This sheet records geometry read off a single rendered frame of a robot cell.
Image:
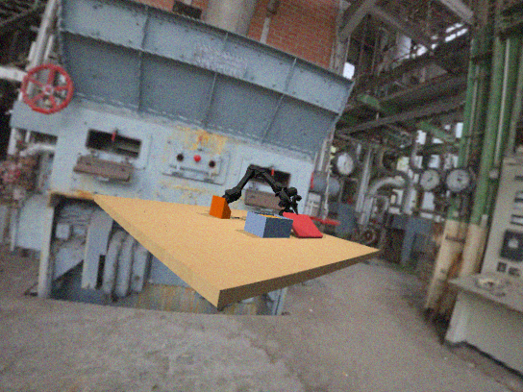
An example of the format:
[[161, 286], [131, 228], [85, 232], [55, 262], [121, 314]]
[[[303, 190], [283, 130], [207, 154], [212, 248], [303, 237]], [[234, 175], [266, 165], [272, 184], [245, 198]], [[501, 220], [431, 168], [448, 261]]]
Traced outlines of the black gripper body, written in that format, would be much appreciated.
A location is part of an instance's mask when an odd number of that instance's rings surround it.
[[[291, 198], [288, 197], [287, 195], [286, 195], [286, 197], [289, 199], [289, 202], [285, 204], [285, 209], [282, 209], [282, 210], [279, 212], [279, 215], [280, 215], [280, 216], [283, 216], [283, 213], [286, 211], [286, 209], [290, 209], [290, 208], [291, 208], [290, 205], [291, 205], [292, 203], [296, 203], [296, 201], [299, 201], [299, 202], [300, 202], [300, 201], [302, 200], [302, 197], [301, 197], [300, 195], [294, 195], [294, 196], [292, 197], [292, 201], [290, 200]], [[297, 204], [297, 203], [296, 203], [296, 204]]]

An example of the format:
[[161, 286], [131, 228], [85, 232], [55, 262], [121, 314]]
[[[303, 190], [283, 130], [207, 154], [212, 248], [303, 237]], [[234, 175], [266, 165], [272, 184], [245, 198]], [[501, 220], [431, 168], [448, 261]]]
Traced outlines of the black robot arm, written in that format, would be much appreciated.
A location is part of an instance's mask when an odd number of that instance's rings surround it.
[[[259, 171], [259, 174], [255, 174], [255, 170]], [[240, 180], [237, 186], [233, 187], [232, 189], [226, 189], [225, 195], [222, 196], [222, 198], [225, 198], [227, 201], [227, 204], [232, 203], [234, 201], [239, 200], [241, 197], [241, 190], [245, 187], [247, 182], [252, 178], [257, 177], [263, 177], [271, 186], [272, 190], [275, 193], [275, 197], [279, 196], [281, 202], [278, 204], [280, 207], [285, 207], [285, 204], [289, 202], [289, 199], [286, 197], [292, 197], [294, 195], [297, 195], [297, 189], [296, 187], [290, 187], [286, 188], [286, 185], [283, 185], [279, 182], [274, 181], [266, 172], [264, 169], [260, 169], [258, 166], [248, 166], [245, 175]], [[282, 190], [282, 188], [284, 188]]]

